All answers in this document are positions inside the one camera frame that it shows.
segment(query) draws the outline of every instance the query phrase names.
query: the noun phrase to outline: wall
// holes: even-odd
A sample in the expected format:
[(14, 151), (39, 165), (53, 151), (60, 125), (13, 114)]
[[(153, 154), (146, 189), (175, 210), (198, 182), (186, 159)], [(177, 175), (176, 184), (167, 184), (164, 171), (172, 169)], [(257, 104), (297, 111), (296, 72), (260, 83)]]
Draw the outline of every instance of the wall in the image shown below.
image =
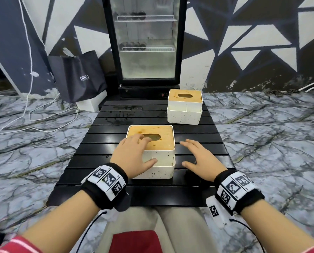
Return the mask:
[(57, 91), (53, 91), (55, 85), (44, 46), (26, 10), (23, 11), (32, 49), (33, 71), (30, 70), (29, 46), (18, 0), (0, 0), (0, 68), (20, 95), (29, 92), (33, 72), (32, 96), (55, 97)]
[[(113, 57), (101, 0), (24, 0), (49, 55)], [(181, 88), (293, 89), (314, 81), (314, 0), (189, 0)]]

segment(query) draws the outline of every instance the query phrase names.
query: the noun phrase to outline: left hand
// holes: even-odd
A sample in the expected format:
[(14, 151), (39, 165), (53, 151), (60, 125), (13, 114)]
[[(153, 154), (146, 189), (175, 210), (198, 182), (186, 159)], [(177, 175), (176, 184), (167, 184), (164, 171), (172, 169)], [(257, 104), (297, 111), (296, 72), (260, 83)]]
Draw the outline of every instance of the left hand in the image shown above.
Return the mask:
[(143, 134), (135, 134), (121, 140), (110, 162), (120, 166), (129, 179), (137, 177), (157, 162), (157, 159), (151, 159), (145, 163), (142, 161), (143, 151), (149, 142), (151, 138), (145, 138)]

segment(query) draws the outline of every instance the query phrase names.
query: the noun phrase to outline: black cable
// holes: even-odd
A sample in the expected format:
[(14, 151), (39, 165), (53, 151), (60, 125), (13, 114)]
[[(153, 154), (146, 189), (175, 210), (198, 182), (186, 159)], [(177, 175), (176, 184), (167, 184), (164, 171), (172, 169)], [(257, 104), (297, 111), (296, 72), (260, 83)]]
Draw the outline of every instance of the black cable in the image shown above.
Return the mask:
[(106, 213), (107, 213), (106, 211), (102, 212), (100, 215), (98, 215), (98, 216), (94, 219), (94, 221), (92, 221), (92, 223), (90, 224), (90, 226), (88, 227), (88, 229), (85, 231), (85, 233), (84, 233), (84, 235), (83, 235), (83, 237), (82, 237), (82, 240), (81, 240), (81, 242), (80, 242), (80, 244), (79, 244), (79, 246), (78, 246), (78, 248), (77, 248), (77, 250), (76, 250), (76, 253), (78, 253), (78, 250), (80, 249), (81, 244), (82, 244), (82, 242), (83, 242), (85, 236), (87, 235), (87, 232), (89, 231), (90, 227), (96, 222), (96, 220), (97, 220), (100, 216), (102, 216), (103, 214), (106, 214)]
[(237, 223), (239, 223), (239, 224), (245, 226), (248, 230), (250, 230), (250, 231), (252, 232), (252, 234), (254, 234), (254, 236), (256, 237), (256, 239), (258, 240), (258, 242), (259, 242), (259, 244), (260, 244), (260, 246), (261, 246), (261, 249), (262, 249), (263, 252), (265, 253), (264, 247), (261, 245), (260, 240), (258, 239), (258, 237), (257, 237), (256, 234), (252, 231), (251, 228), (249, 228), (247, 225), (245, 225), (244, 223), (242, 223), (242, 222), (240, 222), (240, 221), (238, 221), (238, 220), (230, 219), (230, 221), (231, 221), (231, 222), (237, 222)]

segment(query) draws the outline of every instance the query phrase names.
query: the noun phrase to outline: black shopping bag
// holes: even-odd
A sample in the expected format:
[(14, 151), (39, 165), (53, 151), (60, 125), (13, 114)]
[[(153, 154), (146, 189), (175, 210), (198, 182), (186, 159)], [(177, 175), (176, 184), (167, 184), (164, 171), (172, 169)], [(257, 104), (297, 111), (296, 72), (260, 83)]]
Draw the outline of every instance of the black shopping bag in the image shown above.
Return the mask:
[(48, 59), (56, 87), (68, 103), (96, 97), (107, 88), (94, 50), (77, 57), (49, 56)]

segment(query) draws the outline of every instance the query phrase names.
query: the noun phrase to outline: beige pants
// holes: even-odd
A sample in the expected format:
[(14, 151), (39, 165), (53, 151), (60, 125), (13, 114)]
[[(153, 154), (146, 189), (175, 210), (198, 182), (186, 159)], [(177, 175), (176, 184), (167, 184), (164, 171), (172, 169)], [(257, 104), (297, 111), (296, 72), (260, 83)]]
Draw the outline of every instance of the beige pants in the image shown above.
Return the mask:
[(198, 208), (131, 207), (108, 222), (96, 253), (108, 253), (113, 235), (153, 230), (163, 253), (218, 253), (204, 216)]

